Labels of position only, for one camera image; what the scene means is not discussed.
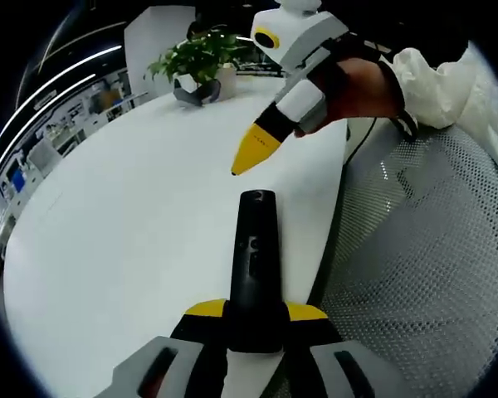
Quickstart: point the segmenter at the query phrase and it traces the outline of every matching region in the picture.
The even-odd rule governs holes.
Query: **potted plant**
[[[234,67],[247,46],[240,45],[235,35],[220,30],[210,30],[186,40],[159,56],[148,66],[152,79],[163,73],[170,83],[174,78],[191,76],[197,86],[217,80],[221,86],[219,100],[233,96]]]

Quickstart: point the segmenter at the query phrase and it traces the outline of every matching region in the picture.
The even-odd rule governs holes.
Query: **black cable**
[[[345,166],[347,166],[350,163],[350,159],[352,159],[354,157],[354,155],[358,152],[358,149],[364,144],[364,142],[367,139],[367,137],[371,134],[371,131],[373,131],[373,128],[374,128],[374,124],[376,124],[377,120],[378,120],[378,118],[374,118],[374,120],[371,123],[369,129],[367,130],[367,133],[365,134],[365,137],[362,138],[362,140],[360,141],[360,143],[358,144],[358,146],[356,147],[356,149],[354,151],[352,151],[352,153],[350,154],[349,158],[347,159],[347,161],[344,164]]]

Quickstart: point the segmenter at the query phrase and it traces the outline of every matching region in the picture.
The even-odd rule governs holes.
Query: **table surface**
[[[247,126],[283,80],[243,77],[201,109],[152,100],[89,137],[34,192],[9,240],[12,335],[55,396],[91,397],[114,366],[169,336],[195,303],[229,295],[240,194],[276,192],[283,294],[305,302],[334,214],[346,122],[234,177]],[[280,356],[230,354],[222,396],[259,396]]]

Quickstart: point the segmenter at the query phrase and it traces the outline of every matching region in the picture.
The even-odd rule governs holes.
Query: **ceiling light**
[[[85,79],[78,81],[74,85],[71,85],[69,88],[67,88],[66,90],[63,90],[61,93],[59,93],[54,98],[52,98],[51,101],[49,101],[47,104],[45,104],[41,109],[39,109],[39,111],[36,114],[34,114],[32,116],[32,118],[27,121],[26,124],[24,124],[22,126],[22,128],[18,131],[15,138],[9,143],[6,150],[3,151],[3,154],[0,157],[0,166],[1,166],[1,163],[3,162],[4,158],[7,156],[7,153],[9,152],[9,150],[13,147],[13,145],[15,145],[15,143],[17,143],[17,140],[22,136],[22,133],[24,133],[24,131],[26,131],[26,129],[30,126],[30,124],[33,123],[33,121],[35,121],[39,116],[41,116],[48,108],[50,108],[52,105],[54,105],[55,102],[58,101],[60,98],[62,98],[64,95],[68,94],[73,89],[75,89],[77,86],[82,85],[83,83],[92,79],[93,77],[95,77],[94,73],[90,76],[87,76]]]
[[[74,70],[75,68],[77,68],[78,66],[80,65],[83,65],[85,64],[86,62],[88,61],[91,61],[91,60],[94,60],[95,58],[99,57],[99,56],[103,56],[104,54],[108,54],[112,51],[116,51],[116,50],[119,50],[120,48],[122,48],[122,46],[114,46],[114,47],[111,47],[111,48],[108,48],[107,50],[103,50],[103,51],[100,51],[100,52],[96,52],[94,55],[92,56],[87,56],[83,61],[79,61],[79,62],[76,62],[74,65],[72,66],[69,66],[68,68],[66,68],[65,70],[63,70],[61,73],[58,73],[57,75],[53,76],[51,79],[49,79],[44,85],[42,85],[41,87],[39,87],[32,95],[30,95],[28,97],[28,99],[26,99],[22,105],[20,105],[17,110],[15,110],[15,113],[11,116],[11,118],[9,118],[9,120],[6,122],[6,125],[3,126],[3,129],[2,131],[0,132],[0,138],[2,137],[3,135],[3,132],[6,131],[7,127],[9,127],[9,124],[11,124],[11,122],[13,121],[13,119],[15,119],[17,117],[18,114],[20,114],[20,112],[26,108],[27,104],[30,103],[36,96],[38,96],[46,87],[48,87],[49,85],[51,85],[54,81],[56,81],[57,79],[59,79],[60,77],[62,77],[63,75],[67,74],[68,72],[70,72],[71,70]]]

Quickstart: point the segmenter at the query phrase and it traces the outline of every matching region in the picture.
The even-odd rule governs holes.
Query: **gray mesh fabric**
[[[359,155],[321,308],[418,396],[464,396],[498,350],[498,168],[457,128]]]

